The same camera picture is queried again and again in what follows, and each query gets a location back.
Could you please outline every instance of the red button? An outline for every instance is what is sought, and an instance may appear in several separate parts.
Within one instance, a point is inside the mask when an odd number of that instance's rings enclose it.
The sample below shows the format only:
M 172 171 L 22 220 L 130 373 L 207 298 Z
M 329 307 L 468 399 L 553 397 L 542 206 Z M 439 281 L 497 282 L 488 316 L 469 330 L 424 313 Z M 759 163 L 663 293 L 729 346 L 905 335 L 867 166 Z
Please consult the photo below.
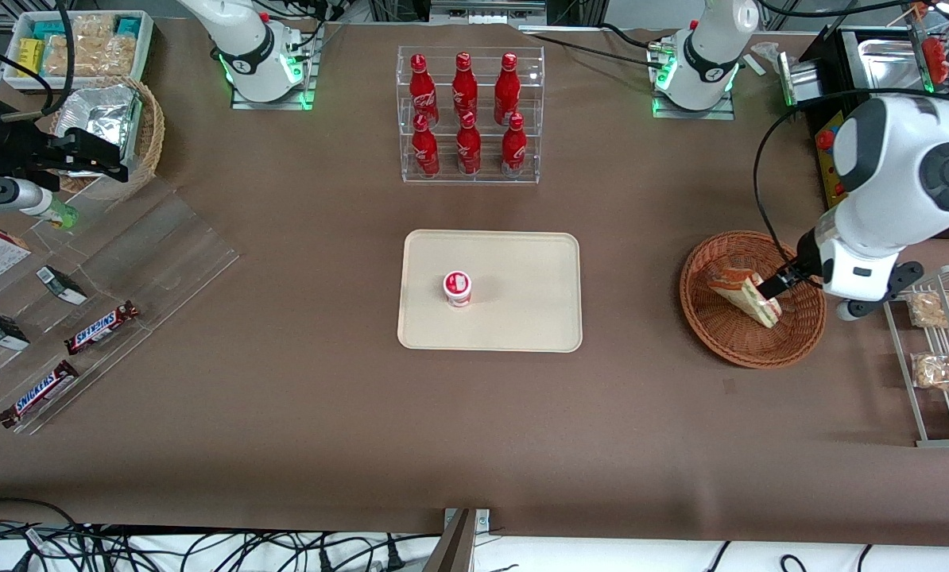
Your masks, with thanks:
M 827 151 L 831 149 L 831 146 L 835 144 L 835 133 L 834 131 L 826 130 L 817 133 L 817 149 L 820 151 Z

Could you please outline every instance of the tray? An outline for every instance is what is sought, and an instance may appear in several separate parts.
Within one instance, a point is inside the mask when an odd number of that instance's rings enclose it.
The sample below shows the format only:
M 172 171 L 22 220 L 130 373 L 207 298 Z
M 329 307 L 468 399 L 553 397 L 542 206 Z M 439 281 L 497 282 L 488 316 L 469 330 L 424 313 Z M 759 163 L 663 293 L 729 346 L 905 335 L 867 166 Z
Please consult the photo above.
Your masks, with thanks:
M 443 276 L 471 275 L 471 304 L 446 303 Z M 397 339 L 410 349 L 580 347 L 580 247 L 555 232 L 416 230 L 405 239 Z

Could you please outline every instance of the metal bracket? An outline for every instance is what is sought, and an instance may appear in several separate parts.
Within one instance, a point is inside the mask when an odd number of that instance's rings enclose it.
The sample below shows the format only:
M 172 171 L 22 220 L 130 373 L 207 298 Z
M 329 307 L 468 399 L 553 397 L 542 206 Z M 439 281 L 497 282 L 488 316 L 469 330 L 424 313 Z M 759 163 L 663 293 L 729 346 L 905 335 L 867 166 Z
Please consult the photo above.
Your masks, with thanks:
M 423 572 L 470 572 L 475 535 L 489 531 L 489 509 L 447 509 L 446 530 Z

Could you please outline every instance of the candy bar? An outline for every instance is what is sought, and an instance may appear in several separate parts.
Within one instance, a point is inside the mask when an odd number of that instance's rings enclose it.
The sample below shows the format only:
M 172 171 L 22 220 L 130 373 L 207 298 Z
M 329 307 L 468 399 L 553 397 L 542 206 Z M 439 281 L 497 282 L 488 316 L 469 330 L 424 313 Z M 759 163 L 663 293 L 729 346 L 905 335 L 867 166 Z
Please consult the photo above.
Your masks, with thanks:
M 64 391 L 77 377 L 79 373 L 76 372 L 75 367 L 63 359 L 36 387 L 31 388 L 15 405 L 0 414 L 2 426 L 14 427 L 23 419 L 23 416 L 35 414 L 42 409 L 43 404 Z
M 111 332 L 117 330 L 122 323 L 139 315 L 139 311 L 132 305 L 132 300 L 126 302 L 115 309 L 110 314 L 103 316 L 93 322 L 89 328 L 82 330 L 70 340 L 64 340 L 64 347 L 68 348 L 68 355 L 75 355 L 87 347 L 106 338 Z

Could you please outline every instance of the coca-cola bottle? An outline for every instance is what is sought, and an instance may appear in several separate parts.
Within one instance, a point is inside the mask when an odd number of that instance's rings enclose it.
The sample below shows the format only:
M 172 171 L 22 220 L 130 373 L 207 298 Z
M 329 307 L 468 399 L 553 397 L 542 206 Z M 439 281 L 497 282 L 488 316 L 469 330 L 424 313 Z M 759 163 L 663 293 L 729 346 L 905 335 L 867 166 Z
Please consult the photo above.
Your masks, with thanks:
M 525 135 L 525 116 L 519 112 L 510 115 L 510 128 L 503 134 L 503 176 L 515 179 L 521 176 L 525 166 L 525 148 L 528 135 Z
M 430 179 L 435 176 L 439 172 L 439 146 L 436 145 L 436 135 L 428 130 L 428 119 L 424 115 L 414 115 L 412 146 L 421 177 Z
M 482 167 L 482 134 L 475 127 L 475 114 L 468 111 L 460 117 L 457 133 L 457 168 L 465 175 L 474 175 Z
M 436 83 L 428 75 L 428 65 L 424 56 L 412 56 L 412 82 L 410 83 L 414 113 L 424 115 L 428 119 L 428 127 L 435 127 L 439 123 L 439 107 L 436 105 Z
M 521 101 L 521 79 L 517 77 L 517 56 L 512 52 L 503 54 L 503 70 L 496 79 L 496 123 L 506 126 L 510 114 L 517 110 Z
M 465 113 L 474 113 L 478 119 L 478 80 L 471 72 L 471 54 L 460 52 L 457 54 L 457 73 L 453 76 L 453 108 L 457 117 Z

